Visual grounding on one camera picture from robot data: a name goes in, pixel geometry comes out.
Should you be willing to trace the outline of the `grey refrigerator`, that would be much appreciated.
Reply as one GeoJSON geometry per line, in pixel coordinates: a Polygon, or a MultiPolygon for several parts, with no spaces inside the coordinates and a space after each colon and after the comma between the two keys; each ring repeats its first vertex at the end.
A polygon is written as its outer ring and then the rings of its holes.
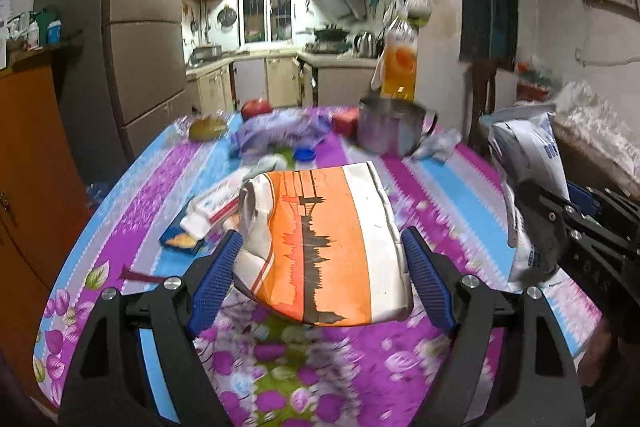
{"type": "Polygon", "coordinates": [[[61,101],[79,162],[133,160],[190,113],[181,0],[35,0],[62,22],[72,59],[61,101]]]}

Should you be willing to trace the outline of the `orange juice bottle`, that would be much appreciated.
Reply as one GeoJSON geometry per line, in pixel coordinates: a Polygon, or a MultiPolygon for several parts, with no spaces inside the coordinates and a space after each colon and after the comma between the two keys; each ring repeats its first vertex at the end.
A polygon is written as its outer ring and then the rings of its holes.
{"type": "Polygon", "coordinates": [[[381,94],[412,102],[416,93],[418,30],[406,11],[400,11],[386,29],[381,94]]]}

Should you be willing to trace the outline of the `black wok on stove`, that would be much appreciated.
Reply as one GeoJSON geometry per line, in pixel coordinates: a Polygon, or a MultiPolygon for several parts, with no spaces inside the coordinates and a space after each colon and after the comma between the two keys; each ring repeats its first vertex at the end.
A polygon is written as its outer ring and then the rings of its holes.
{"type": "Polygon", "coordinates": [[[344,42],[349,32],[336,25],[324,25],[314,28],[314,38],[321,42],[344,42]]]}

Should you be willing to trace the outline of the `white printed plastic bag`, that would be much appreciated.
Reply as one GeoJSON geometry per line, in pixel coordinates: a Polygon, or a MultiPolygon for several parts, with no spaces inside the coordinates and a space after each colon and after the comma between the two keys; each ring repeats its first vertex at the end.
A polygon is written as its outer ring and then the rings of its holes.
{"type": "Polygon", "coordinates": [[[553,107],[507,107],[487,121],[489,152],[506,204],[508,245],[514,249],[509,285],[523,289],[553,284],[561,251],[554,224],[558,213],[544,209],[539,199],[570,199],[552,128],[553,107]]]}

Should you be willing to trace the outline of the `orange wooden cabinet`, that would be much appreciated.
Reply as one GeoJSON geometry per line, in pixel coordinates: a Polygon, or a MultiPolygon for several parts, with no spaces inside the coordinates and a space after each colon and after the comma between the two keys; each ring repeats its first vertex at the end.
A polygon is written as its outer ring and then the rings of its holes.
{"type": "Polygon", "coordinates": [[[62,55],[32,52],[1,73],[1,352],[38,400],[39,323],[90,217],[56,101],[62,55]]]}

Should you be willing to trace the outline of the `white work glove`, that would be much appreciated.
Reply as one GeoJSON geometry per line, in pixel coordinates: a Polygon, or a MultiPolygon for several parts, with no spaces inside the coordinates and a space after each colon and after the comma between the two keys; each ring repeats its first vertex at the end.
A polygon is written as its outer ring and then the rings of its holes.
{"type": "Polygon", "coordinates": [[[279,153],[268,154],[256,162],[252,170],[250,170],[250,176],[259,176],[266,172],[284,170],[288,170],[288,160],[279,153]]]}

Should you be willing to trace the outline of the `kitchen window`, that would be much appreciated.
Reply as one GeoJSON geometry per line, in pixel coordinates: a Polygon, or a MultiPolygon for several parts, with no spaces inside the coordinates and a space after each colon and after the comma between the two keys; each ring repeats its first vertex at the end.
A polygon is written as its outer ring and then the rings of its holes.
{"type": "Polygon", "coordinates": [[[239,0],[241,41],[244,44],[292,39],[292,0],[239,0]]]}

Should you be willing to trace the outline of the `dark wooden dining table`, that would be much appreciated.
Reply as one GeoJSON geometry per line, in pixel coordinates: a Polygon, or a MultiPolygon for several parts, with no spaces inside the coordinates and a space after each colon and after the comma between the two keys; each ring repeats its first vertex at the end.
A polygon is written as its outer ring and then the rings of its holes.
{"type": "Polygon", "coordinates": [[[628,192],[626,185],[619,186],[612,176],[610,176],[608,167],[603,166],[600,161],[593,159],[589,153],[585,153],[571,146],[562,136],[556,135],[558,128],[554,124],[555,108],[551,103],[523,103],[512,107],[500,108],[490,115],[480,117],[480,133],[483,136],[487,136],[489,125],[499,119],[524,118],[537,113],[549,113],[551,115],[552,129],[556,144],[558,144],[567,179],[581,186],[589,185],[599,190],[604,190],[607,187],[616,188],[620,193],[625,194],[637,202],[639,199],[639,184],[633,186],[638,188],[638,192],[628,192]]]}

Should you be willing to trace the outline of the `floral purple tablecloth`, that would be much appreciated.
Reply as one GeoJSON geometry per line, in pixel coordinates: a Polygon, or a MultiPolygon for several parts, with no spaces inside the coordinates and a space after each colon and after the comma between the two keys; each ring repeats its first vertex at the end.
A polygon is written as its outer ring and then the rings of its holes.
{"type": "Polygon", "coordinates": [[[32,360],[63,426],[581,426],[599,311],[499,165],[363,152],[325,113],[165,131],[54,285],[32,360]]]}

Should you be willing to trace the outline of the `orange white paper bag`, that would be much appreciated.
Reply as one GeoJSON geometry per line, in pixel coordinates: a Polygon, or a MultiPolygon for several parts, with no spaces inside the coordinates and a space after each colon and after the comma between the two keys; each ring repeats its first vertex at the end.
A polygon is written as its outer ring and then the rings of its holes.
{"type": "Polygon", "coordinates": [[[273,171],[243,183],[240,291],[297,322],[401,321],[413,308],[392,205],[371,161],[273,171]]]}

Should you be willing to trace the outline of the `steel electric kettle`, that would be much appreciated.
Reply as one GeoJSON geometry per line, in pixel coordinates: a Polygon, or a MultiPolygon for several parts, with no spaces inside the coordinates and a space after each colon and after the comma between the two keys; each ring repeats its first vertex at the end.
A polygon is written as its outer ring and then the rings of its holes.
{"type": "Polygon", "coordinates": [[[378,39],[371,31],[360,31],[354,37],[352,42],[354,52],[361,58],[375,58],[378,56],[376,48],[378,47],[378,39]]]}

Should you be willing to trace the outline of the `blue bottle cap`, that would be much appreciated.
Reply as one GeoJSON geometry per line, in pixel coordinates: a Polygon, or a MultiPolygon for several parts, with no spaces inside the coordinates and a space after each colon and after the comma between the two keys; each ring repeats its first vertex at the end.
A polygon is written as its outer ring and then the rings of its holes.
{"type": "Polygon", "coordinates": [[[297,147],[294,150],[294,159],[299,162],[311,162],[316,158],[316,151],[313,148],[297,147]]]}

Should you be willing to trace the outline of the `white plastic sheet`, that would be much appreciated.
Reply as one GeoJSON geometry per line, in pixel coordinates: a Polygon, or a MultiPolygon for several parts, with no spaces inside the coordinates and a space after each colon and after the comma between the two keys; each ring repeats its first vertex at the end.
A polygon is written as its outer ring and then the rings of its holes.
{"type": "Polygon", "coordinates": [[[557,136],[608,167],[610,176],[628,192],[639,184],[639,135],[606,98],[584,80],[567,83],[551,99],[557,136]]]}

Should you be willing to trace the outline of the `wooden chair by window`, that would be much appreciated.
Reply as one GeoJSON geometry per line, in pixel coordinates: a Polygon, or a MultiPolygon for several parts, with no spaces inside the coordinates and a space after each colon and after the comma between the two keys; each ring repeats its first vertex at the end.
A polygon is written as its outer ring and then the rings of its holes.
{"type": "Polygon", "coordinates": [[[468,135],[469,147],[482,142],[480,117],[491,114],[496,108],[496,76],[498,60],[495,57],[482,58],[471,64],[471,124],[468,135]]]}

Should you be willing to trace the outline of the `white red medicine box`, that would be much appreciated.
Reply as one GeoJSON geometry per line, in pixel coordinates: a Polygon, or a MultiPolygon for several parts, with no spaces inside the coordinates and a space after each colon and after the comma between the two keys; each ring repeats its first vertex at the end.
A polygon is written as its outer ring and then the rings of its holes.
{"type": "Polygon", "coordinates": [[[240,167],[194,196],[186,204],[186,213],[179,225],[194,239],[204,239],[213,228],[238,209],[240,188],[250,167],[240,167]]]}

